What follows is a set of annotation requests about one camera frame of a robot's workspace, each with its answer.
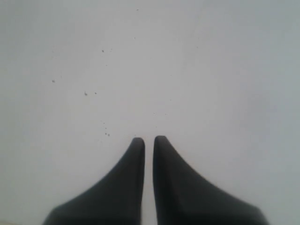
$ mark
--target white floor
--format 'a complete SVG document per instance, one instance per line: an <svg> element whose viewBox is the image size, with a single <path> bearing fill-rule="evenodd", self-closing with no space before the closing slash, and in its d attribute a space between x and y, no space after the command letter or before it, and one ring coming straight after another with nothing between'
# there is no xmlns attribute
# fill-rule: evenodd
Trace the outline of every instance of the white floor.
<svg viewBox="0 0 300 225"><path fill-rule="evenodd" d="M153 140L166 135L271 224L300 224L299 12L298 0L0 0L0 221L40 225L140 136L143 225L156 224Z"/></svg>

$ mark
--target white surface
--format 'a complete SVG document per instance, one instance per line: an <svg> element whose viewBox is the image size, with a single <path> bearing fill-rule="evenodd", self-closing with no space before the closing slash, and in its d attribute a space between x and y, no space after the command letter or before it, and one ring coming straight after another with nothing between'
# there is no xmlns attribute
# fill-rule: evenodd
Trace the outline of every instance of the white surface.
<svg viewBox="0 0 300 225"><path fill-rule="evenodd" d="M136 135L143 224L156 224L153 140L166 135L271 224L299 224L299 12L297 0L0 0L0 220L41 224Z"/></svg>

